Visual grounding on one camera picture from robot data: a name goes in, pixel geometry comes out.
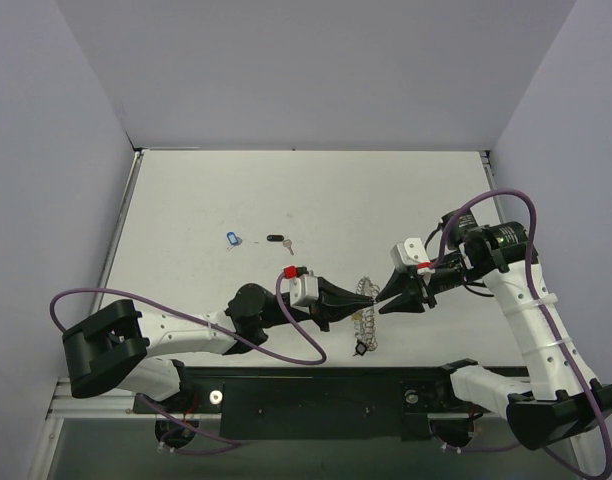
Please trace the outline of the metal keyring disc with rings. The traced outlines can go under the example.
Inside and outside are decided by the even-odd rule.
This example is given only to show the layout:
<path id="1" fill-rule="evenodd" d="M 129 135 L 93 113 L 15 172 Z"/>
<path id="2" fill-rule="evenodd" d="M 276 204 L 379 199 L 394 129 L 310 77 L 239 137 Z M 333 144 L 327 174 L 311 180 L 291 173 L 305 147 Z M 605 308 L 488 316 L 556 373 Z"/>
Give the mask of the metal keyring disc with rings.
<path id="1" fill-rule="evenodd" d="M 368 276 L 364 276 L 358 281 L 356 292 L 360 295 L 368 296 L 374 300 L 379 294 L 379 291 L 379 287 L 374 284 Z M 365 342 L 369 345 L 369 352 L 372 352 L 378 346 L 376 338 L 375 307 L 371 305 L 357 312 L 362 312 L 363 316 L 359 320 L 352 319 L 356 342 Z"/>

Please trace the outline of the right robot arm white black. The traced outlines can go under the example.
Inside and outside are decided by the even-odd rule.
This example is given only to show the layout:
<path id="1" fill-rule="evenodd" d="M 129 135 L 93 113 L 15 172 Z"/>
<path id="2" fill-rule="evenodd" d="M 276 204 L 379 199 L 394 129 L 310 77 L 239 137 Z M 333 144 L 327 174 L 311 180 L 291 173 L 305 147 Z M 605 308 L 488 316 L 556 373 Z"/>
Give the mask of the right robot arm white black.
<path id="1" fill-rule="evenodd" d="M 538 256 L 526 252 L 525 227 L 481 226 L 471 212 L 454 226 L 449 220 L 444 215 L 440 222 L 448 252 L 436 268 L 419 238 L 392 248 L 395 269 L 377 297 L 379 312 L 422 313 L 436 306 L 439 294 L 480 281 L 510 326 L 529 381 L 513 382 L 475 361 L 453 362 L 433 383 L 435 402 L 445 409 L 469 402 L 500 415 L 529 450 L 594 429 L 599 416 L 612 414 L 612 384 L 598 380 L 567 334 Z"/>

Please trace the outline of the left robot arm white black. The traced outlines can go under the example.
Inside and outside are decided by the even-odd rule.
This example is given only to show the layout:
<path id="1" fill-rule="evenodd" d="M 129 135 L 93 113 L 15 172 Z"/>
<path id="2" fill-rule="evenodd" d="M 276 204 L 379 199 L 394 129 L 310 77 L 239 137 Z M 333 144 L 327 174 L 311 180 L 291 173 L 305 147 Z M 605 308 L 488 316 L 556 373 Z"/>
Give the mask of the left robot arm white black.
<path id="1" fill-rule="evenodd" d="M 327 332 L 331 324 L 374 304 L 371 297 L 337 287 L 304 267 L 285 269 L 277 281 L 287 282 L 288 291 L 248 283 L 225 309 L 205 316 L 114 291 L 116 301 L 62 331 L 72 396 L 86 399 L 121 389 L 178 412 L 189 405 L 192 388 L 177 355 L 257 351 L 297 365 L 299 359 L 263 346 L 268 329 L 288 324 L 319 353 L 313 363 L 321 365 L 327 355 L 302 322 L 312 321 Z"/>

